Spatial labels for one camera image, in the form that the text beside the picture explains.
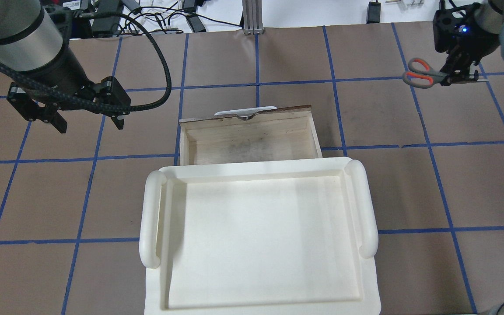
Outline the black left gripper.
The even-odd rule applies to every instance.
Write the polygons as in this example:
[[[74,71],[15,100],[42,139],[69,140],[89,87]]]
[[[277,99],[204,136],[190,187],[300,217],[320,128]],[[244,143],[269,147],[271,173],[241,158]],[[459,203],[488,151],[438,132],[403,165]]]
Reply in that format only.
[[[114,77],[106,77],[97,83],[88,83],[69,96],[52,96],[42,90],[22,88],[12,82],[7,101],[25,120],[44,120],[59,133],[67,132],[67,121],[60,110],[88,110],[110,116],[120,131],[124,129],[125,115],[131,109],[131,99]]]

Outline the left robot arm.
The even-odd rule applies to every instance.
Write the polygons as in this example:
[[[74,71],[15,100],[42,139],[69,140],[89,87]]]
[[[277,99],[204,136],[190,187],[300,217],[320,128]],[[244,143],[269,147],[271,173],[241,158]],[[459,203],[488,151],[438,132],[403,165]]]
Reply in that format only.
[[[0,72],[13,79],[7,101],[28,121],[66,133],[62,110],[109,116],[124,128],[131,99],[112,76],[91,81],[69,46],[73,12],[38,0],[0,0]]]

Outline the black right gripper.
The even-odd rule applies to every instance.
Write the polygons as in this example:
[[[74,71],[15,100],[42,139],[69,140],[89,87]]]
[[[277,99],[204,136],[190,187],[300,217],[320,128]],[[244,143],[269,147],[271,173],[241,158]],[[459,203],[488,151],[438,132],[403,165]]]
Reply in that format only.
[[[500,46],[500,6],[441,3],[434,14],[433,32],[436,52],[447,54],[441,68],[447,75],[441,86],[477,83],[480,73],[470,73],[472,65]]]

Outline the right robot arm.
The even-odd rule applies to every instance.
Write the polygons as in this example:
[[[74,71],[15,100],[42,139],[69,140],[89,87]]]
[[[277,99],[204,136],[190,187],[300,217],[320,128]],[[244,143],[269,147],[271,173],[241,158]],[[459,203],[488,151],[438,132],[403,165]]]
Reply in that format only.
[[[446,53],[442,85],[477,80],[473,70],[482,58],[500,49],[504,60],[504,0],[483,0],[456,6],[441,0],[433,18],[434,47]]]

